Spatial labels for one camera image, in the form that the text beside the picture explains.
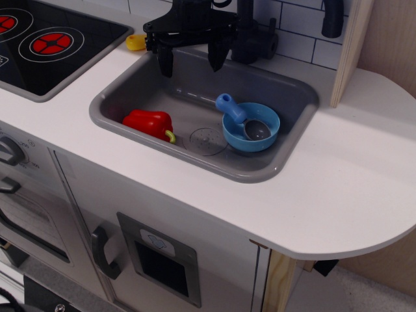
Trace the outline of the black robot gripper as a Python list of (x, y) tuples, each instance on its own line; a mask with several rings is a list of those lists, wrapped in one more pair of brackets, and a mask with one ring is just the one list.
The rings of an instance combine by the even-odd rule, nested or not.
[(229, 1), (173, 1), (165, 15), (143, 25), (146, 49), (157, 51), (161, 73), (173, 75), (173, 48), (208, 45), (208, 61), (213, 71), (220, 70), (237, 36), (236, 13), (217, 10)]

